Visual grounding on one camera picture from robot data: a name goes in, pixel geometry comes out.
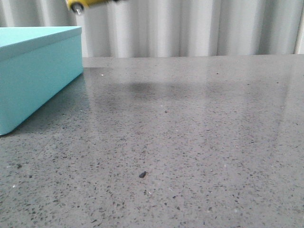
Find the white curtain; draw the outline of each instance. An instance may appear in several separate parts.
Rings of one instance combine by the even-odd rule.
[[[302,11],[303,0],[126,0],[78,16],[62,0],[0,0],[0,26],[82,26],[84,57],[302,54]]]

